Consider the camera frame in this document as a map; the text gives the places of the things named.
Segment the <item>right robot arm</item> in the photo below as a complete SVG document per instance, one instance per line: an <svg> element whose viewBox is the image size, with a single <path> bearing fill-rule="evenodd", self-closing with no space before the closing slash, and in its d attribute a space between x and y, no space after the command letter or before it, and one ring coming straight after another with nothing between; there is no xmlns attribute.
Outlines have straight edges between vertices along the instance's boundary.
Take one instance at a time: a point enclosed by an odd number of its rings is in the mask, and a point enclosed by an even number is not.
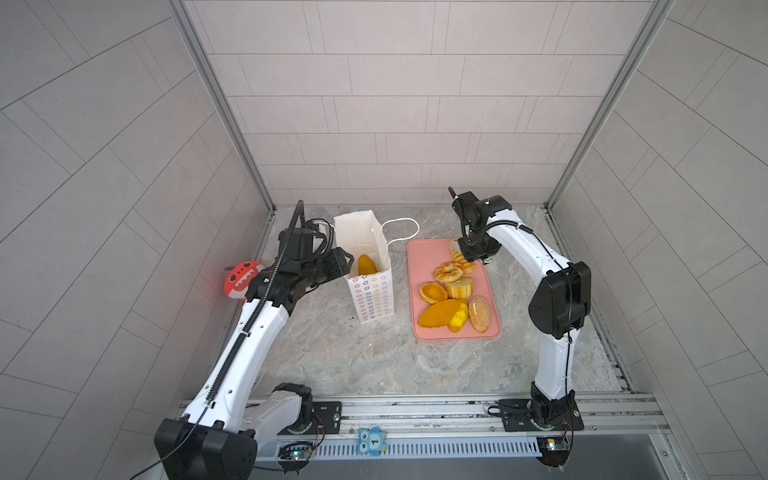
<svg viewBox="0 0 768 480"><path fill-rule="evenodd" d="M539 331L537 372L528 403L499 403L505 428L582 430L571 374L576 340L591 310L590 268L550 248L504 198L449 193L460 220L458 246L464 259L484 262L504 248L536 285L528 314Z"/></svg>

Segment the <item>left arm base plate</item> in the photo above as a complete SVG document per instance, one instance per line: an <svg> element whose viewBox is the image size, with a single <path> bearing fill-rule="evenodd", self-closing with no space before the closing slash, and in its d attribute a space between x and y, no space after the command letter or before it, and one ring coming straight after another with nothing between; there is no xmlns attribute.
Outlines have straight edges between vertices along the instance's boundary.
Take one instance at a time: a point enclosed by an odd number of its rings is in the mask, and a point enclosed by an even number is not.
<svg viewBox="0 0 768 480"><path fill-rule="evenodd" d="M326 429L327 435L336 435L340 432L343 405L339 401L314 401L312 408L313 419L318 417ZM315 435L317 424L311 420L301 435Z"/></svg>

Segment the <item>white printed paper bag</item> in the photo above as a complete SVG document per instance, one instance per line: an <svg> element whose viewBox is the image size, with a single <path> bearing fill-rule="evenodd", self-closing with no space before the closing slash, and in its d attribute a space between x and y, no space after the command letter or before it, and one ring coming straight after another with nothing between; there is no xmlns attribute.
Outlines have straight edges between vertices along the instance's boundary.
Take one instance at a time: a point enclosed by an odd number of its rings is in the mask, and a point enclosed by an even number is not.
<svg viewBox="0 0 768 480"><path fill-rule="evenodd" d="M397 222L410 222L415 231L405 237L388 240L384 227ZM413 218L395 218L380 223L371 210L361 210L336 216L333 222L336 244L354 256L351 271L345 276L357 318L361 324L381 320L395 313L394 278L389 247L392 243L411 240L420 233L420 224ZM358 274L358 259L368 255L379 272Z"/></svg>

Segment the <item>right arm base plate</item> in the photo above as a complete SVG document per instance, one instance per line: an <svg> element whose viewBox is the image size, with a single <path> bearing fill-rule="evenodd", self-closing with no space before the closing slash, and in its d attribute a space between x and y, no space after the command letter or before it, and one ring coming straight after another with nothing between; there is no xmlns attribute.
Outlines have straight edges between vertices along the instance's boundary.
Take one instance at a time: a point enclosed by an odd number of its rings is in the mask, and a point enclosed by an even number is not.
<svg viewBox="0 0 768 480"><path fill-rule="evenodd" d="M502 399L487 412L502 421L505 432L582 431L584 422L573 398L557 401Z"/></svg>

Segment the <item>striped twisted fake bread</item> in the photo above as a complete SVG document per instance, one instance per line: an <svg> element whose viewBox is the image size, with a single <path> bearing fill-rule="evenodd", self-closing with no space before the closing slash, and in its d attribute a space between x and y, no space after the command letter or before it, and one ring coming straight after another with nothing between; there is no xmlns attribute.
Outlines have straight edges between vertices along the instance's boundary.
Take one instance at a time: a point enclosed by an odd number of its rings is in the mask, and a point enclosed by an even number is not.
<svg viewBox="0 0 768 480"><path fill-rule="evenodd" d="M476 264L465 259L457 239L453 239L449 242L449 249L453 261L461 268L463 273L472 274L476 269Z"/></svg>

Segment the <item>long baguette fake bread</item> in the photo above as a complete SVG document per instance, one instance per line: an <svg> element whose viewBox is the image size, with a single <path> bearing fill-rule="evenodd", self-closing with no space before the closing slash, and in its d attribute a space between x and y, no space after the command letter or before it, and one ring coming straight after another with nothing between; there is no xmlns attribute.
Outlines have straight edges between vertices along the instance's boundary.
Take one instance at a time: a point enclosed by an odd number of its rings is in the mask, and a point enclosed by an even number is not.
<svg viewBox="0 0 768 480"><path fill-rule="evenodd" d="M374 275L379 272L375 262L366 254L358 259L358 274L360 276Z"/></svg>

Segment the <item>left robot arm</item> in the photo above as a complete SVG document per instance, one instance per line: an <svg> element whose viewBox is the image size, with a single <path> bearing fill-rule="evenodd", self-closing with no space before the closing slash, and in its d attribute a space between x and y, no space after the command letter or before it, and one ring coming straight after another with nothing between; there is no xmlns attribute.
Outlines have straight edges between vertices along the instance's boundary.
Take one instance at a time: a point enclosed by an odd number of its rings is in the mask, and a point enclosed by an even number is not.
<svg viewBox="0 0 768 480"><path fill-rule="evenodd" d="M247 479L259 447L281 432L323 431L307 386L281 383L257 405L249 396L297 302L350 273L354 258L334 241L329 222L302 221L280 233L272 266L247 261L231 270L225 292L243 303L236 329L184 413L163 420L155 434L168 478Z"/></svg>

